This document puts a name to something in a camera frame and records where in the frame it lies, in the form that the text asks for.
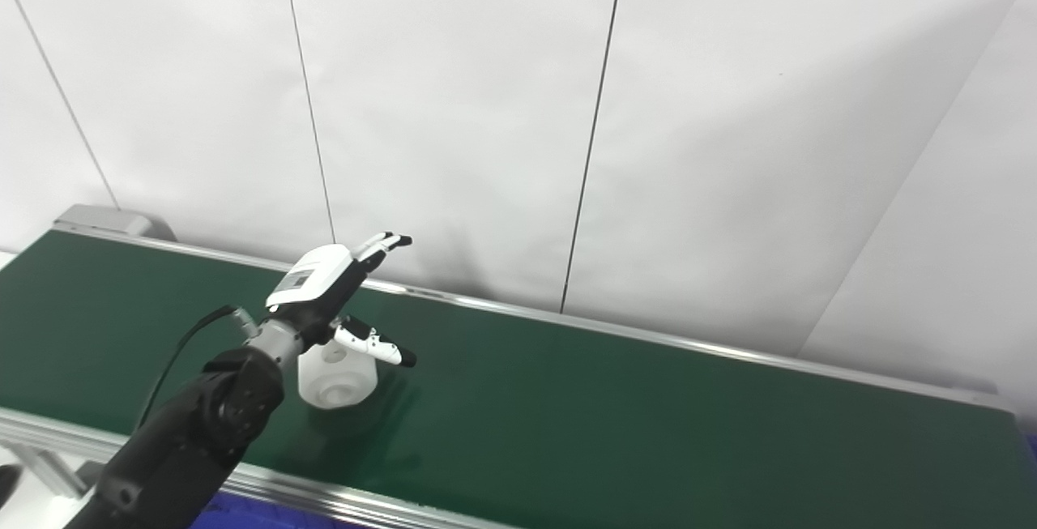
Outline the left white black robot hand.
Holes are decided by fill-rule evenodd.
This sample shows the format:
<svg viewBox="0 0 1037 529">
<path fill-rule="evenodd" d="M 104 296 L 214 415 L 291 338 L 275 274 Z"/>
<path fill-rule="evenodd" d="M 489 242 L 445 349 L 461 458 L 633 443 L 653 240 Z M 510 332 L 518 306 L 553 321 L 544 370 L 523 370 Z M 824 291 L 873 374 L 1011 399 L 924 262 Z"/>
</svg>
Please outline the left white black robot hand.
<svg viewBox="0 0 1037 529">
<path fill-rule="evenodd" d="M 408 235 L 379 233 L 363 242 L 356 253 L 341 244 L 309 251 L 267 297 L 267 317 L 248 344 L 283 365 L 309 349 L 332 344 L 411 368 L 417 363 L 414 352 L 382 337 L 368 323 L 341 314 L 386 256 L 411 244 Z"/>
</svg>

